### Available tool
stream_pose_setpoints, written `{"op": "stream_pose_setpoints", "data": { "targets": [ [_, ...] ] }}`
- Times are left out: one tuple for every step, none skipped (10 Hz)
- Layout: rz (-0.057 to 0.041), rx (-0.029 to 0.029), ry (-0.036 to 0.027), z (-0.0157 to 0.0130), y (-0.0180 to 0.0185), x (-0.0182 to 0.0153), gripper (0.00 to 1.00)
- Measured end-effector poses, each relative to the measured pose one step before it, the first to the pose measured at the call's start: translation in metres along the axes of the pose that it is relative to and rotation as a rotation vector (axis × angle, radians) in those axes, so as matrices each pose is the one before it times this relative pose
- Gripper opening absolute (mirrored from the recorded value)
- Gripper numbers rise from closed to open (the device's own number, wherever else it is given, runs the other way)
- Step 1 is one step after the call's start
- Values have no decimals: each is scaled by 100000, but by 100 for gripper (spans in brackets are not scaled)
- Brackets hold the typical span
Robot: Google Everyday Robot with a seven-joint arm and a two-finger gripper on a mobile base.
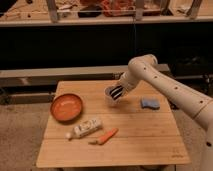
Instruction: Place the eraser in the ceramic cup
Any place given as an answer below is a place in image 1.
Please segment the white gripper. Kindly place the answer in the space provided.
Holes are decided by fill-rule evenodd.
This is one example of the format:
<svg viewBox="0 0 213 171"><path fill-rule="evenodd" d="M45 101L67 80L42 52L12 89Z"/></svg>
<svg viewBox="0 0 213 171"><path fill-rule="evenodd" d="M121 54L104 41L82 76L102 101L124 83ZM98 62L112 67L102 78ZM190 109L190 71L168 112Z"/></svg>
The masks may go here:
<svg viewBox="0 0 213 171"><path fill-rule="evenodd" d="M114 100L122 97L123 92L129 93L130 91L132 91L137 86L137 79L130 72L124 72L121 75L118 84L123 87L123 90L120 89L119 86L117 86L110 91L110 94L112 95L112 98Z"/></svg>

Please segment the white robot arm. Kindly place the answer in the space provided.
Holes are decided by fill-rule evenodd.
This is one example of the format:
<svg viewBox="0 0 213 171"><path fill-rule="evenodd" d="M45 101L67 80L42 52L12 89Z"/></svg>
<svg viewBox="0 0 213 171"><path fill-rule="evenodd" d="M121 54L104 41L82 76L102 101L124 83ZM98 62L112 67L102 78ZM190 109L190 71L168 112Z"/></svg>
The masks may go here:
<svg viewBox="0 0 213 171"><path fill-rule="evenodd" d="M196 91L162 73L155 66L157 58L144 55L132 58L110 91L113 100L133 90L141 80L146 81L206 131L206 141L199 171L213 171L213 98Z"/></svg>

